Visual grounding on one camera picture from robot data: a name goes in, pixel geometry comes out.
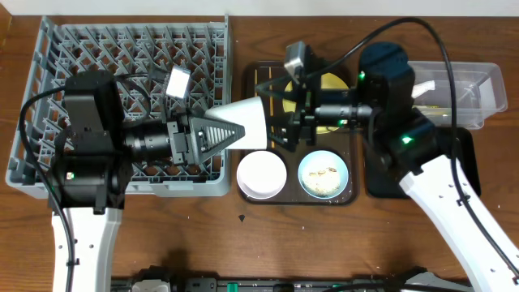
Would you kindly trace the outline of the white paper cup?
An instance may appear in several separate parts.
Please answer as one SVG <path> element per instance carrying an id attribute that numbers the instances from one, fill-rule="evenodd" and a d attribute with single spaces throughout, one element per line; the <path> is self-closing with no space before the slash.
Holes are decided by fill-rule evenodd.
<path id="1" fill-rule="evenodd" d="M 260 97 L 251 97 L 207 110 L 205 117 L 232 122 L 244 127 L 245 135 L 227 147 L 229 150 L 265 150 L 267 126 Z"/>

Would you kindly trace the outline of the light blue bowl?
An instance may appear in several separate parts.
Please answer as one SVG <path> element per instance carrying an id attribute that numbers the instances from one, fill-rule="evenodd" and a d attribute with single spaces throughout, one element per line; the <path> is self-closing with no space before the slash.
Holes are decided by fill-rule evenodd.
<path id="1" fill-rule="evenodd" d="M 330 200 L 346 189 L 350 182 L 350 170 L 336 153 L 316 150 L 300 161 L 298 181 L 309 196 Z"/>

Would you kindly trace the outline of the green snack wrapper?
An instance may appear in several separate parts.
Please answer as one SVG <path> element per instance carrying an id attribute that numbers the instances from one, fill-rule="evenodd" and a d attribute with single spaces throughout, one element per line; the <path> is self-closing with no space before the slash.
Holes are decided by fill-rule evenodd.
<path id="1" fill-rule="evenodd" d="M 426 116 L 448 116 L 448 108 L 440 108 L 435 105 L 415 105 L 414 108 L 418 109 L 422 114 Z"/>

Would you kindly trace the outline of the white napkin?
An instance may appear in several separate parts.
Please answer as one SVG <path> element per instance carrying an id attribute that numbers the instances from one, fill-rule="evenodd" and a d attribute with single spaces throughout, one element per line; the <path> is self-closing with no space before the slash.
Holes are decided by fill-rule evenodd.
<path id="1" fill-rule="evenodd" d="M 416 99 L 429 91 L 435 91 L 435 81 L 434 80 L 425 81 L 420 84 L 415 84 L 413 86 L 411 96 L 414 99 Z"/>

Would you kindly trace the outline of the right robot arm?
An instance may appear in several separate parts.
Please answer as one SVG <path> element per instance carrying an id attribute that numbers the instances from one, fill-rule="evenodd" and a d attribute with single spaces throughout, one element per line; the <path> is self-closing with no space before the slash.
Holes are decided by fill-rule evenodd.
<path id="1" fill-rule="evenodd" d="M 360 55 L 358 81 L 348 90 L 321 86 L 323 63 L 303 42 L 288 46 L 281 83 L 256 91 L 292 101 L 292 112 L 271 118 L 268 138 L 294 151 L 314 144 L 319 127 L 360 128 L 371 160 L 431 219 L 476 291 L 515 291 L 518 250 L 470 185 L 457 159 L 456 140 L 414 106 L 414 69 L 392 42 L 376 42 Z"/>

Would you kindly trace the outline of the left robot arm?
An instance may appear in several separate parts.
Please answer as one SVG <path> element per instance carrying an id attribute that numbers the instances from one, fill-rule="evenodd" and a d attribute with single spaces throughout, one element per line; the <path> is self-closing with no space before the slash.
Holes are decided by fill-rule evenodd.
<path id="1" fill-rule="evenodd" d="M 125 193 L 133 165 L 171 158 L 198 165 L 245 135 L 233 122 L 187 110 L 161 119 L 128 122 L 119 77 L 85 71 L 66 80 L 70 120 L 54 140 L 47 178 L 57 196 L 52 220 L 55 291 L 107 291 Z"/>

